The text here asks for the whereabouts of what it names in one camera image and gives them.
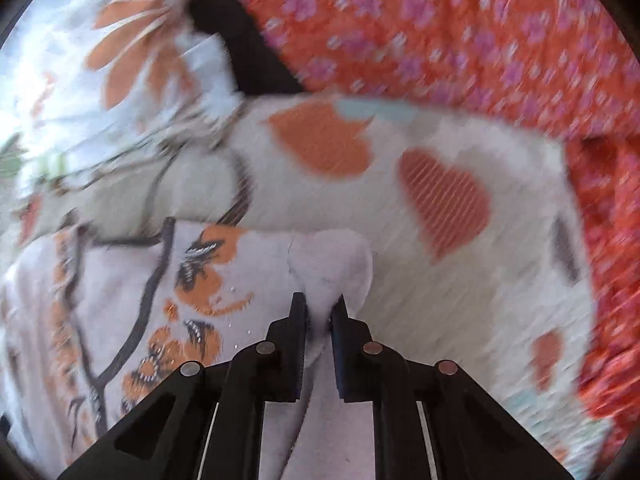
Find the bedsheet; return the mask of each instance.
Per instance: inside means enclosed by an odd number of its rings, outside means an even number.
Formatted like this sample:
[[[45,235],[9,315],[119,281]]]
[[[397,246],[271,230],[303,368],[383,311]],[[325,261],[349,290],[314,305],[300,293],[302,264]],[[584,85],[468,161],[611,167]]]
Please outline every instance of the bedsheet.
[[[600,319],[582,390],[594,416],[616,421],[609,461],[640,420],[638,188],[630,177],[640,64],[601,2],[239,1],[309,90],[446,104],[571,140]],[[580,142],[588,137],[612,138]]]
[[[109,237],[167,215],[350,228],[374,250],[360,314],[374,336],[414,360],[456,359],[587,478],[610,422],[577,395],[595,304],[558,143],[441,108],[300,96],[248,102],[223,146],[184,149],[158,181],[169,160],[44,193],[29,239],[71,208]],[[473,207],[424,200],[429,186]]]

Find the white cloth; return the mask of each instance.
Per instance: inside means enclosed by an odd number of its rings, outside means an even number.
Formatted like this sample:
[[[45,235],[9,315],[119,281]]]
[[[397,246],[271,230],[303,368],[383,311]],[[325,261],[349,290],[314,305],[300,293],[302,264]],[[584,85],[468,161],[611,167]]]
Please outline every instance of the white cloth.
[[[22,134],[24,192],[41,176],[94,168],[129,150],[137,149],[127,163],[151,158],[185,131],[215,140],[240,98],[222,40],[194,32],[186,3],[32,1],[0,50],[0,141]],[[124,38],[130,24],[153,16]],[[99,45],[102,60],[92,62]]]

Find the crumpled cloth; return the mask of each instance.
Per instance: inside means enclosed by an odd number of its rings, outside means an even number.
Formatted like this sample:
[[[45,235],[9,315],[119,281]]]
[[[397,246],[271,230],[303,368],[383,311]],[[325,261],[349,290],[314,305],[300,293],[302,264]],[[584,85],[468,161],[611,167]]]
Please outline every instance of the crumpled cloth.
[[[369,245],[349,230],[261,233],[167,219],[151,238],[101,240],[87,226],[42,237],[0,289],[9,438],[56,478],[184,361],[230,360],[304,292],[303,398],[265,415],[261,478],[280,478],[295,464],[307,406],[336,387],[324,376],[314,388],[331,308],[342,294],[356,314],[371,280]]]

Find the orange flower print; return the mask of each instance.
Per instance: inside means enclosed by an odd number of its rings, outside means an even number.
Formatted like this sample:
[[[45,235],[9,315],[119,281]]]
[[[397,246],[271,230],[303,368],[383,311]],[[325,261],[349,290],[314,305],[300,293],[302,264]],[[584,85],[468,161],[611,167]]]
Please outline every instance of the orange flower print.
[[[212,264],[231,262],[236,257],[236,246],[242,234],[242,229],[220,225],[209,226],[201,232],[185,251],[178,269],[175,294],[181,302],[205,316],[222,316],[247,306],[254,296],[251,293],[231,304],[222,304],[220,297],[212,303],[213,296],[224,283]]]
[[[180,316],[178,315],[178,306],[171,300],[166,300],[162,311],[164,312],[167,321],[171,323],[180,319]]]
[[[156,102],[162,101],[172,76],[178,78],[183,93],[193,92],[194,81],[175,47],[178,19],[178,11],[169,7],[165,0],[116,0],[98,14],[96,29],[120,24],[85,60],[89,70],[100,70],[113,63],[103,89],[105,108],[113,108],[129,95],[154,52],[146,86]]]
[[[313,173],[347,178],[371,165],[369,142],[360,136],[370,121],[344,120],[329,102],[304,102],[268,121],[276,138]]]
[[[211,366],[222,350],[222,336],[204,321],[184,322],[188,338],[182,342],[171,339],[168,326],[158,328],[148,342],[148,355],[122,381],[120,410],[126,415],[185,361],[199,361]]]

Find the fabric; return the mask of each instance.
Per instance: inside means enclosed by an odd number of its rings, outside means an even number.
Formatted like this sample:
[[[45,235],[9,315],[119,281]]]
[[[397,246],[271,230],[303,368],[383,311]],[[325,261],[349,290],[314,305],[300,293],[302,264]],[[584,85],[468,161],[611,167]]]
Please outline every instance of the fabric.
[[[308,90],[634,134],[640,65],[598,0],[239,0]]]
[[[31,161],[23,186],[167,139],[215,140],[239,105],[224,46],[186,0],[34,0],[2,48],[3,117]]]
[[[374,337],[427,364],[459,361],[578,480],[587,478],[610,422],[594,420],[578,398],[595,302],[558,143],[405,102],[260,98],[213,152],[184,148],[151,193],[165,164],[45,193],[32,236],[55,231],[71,208],[110,237],[139,234],[149,196],[152,232],[167,215],[217,221],[231,210],[249,229],[357,231],[375,252],[360,314]],[[451,195],[445,184],[460,202],[424,200],[429,187]],[[475,204],[473,215],[465,203]],[[440,232],[443,213],[456,222]],[[361,414],[336,408],[330,419],[349,420],[363,448],[339,452],[351,433],[328,436],[335,446],[324,455],[298,441],[303,463],[335,478],[369,471],[368,412],[351,408]],[[323,428],[301,434],[331,430]]]
[[[302,291],[306,398],[268,409],[263,435],[262,469],[279,478],[314,395],[331,307],[343,294],[354,315],[371,278],[368,244],[347,230],[261,234],[168,219],[152,238],[100,240],[86,226],[40,238],[2,286],[10,438],[26,434],[18,450],[56,478],[180,364],[230,360]]]
[[[567,155],[598,298],[580,395],[594,416],[615,422],[604,450],[603,460],[610,462],[640,423],[640,144],[636,137],[571,142]]]

